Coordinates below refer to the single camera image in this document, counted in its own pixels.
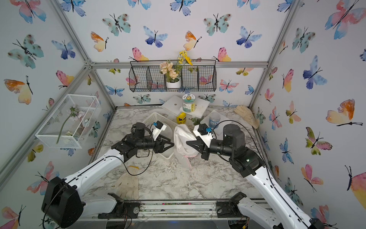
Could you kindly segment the white mesh laundry bag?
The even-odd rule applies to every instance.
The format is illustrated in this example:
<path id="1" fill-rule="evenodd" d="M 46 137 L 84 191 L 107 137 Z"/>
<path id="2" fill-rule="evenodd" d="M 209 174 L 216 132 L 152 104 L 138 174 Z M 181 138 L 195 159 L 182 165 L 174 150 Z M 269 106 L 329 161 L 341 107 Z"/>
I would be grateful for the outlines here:
<path id="1" fill-rule="evenodd" d="M 180 124 L 174 129 L 174 155 L 178 162 L 187 170 L 192 170 L 190 158 L 194 158 L 198 155 L 198 151 L 189 146 L 187 141 L 195 141 L 196 138 L 192 132 L 188 129 L 187 125 Z"/>

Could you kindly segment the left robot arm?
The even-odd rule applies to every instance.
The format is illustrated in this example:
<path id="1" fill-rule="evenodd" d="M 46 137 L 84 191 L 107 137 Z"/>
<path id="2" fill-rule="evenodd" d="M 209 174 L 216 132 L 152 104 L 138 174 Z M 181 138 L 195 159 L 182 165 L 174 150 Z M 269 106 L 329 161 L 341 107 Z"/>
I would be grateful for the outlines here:
<path id="1" fill-rule="evenodd" d="M 138 150 L 163 153 L 174 146 L 169 138 L 161 134 L 167 128 L 164 123 L 156 121 L 152 127 L 149 129 L 140 122 L 133 124 L 130 134 L 112 145 L 101 158 L 66 178 L 49 180 L 41 207 L 44 217 L 65 229 L 88 212 L 96 214 L 96 204 L 81 200 L 96 181 L 114 168 L 124 165 Z"/>

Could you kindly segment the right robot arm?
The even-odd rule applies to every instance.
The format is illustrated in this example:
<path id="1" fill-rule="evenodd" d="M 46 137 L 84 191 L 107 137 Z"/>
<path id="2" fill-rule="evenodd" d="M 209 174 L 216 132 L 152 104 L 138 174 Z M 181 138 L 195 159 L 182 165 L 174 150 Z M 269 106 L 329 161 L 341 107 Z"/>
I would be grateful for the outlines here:
<path id="1" fill-rule="evenodd" d="M 244 193 L 239 192 L 231 198 L 234 209 L 254 220 L 265 229 L 323 229 L 320 219 L 311 218 L 304 213 L 279 186 L 261 158 L 255 151 L 246 147 L 242 125 L 227 124 L 223 128 L 222 140 L 215 139 L 213 129 L 206 124 L 193 129 L 194 141 L 187 141 L 205 160 L 210 154 L 228 156 L 232 168 L 246 178 L 263 196 L 271 211 L 252 202 Z"/>

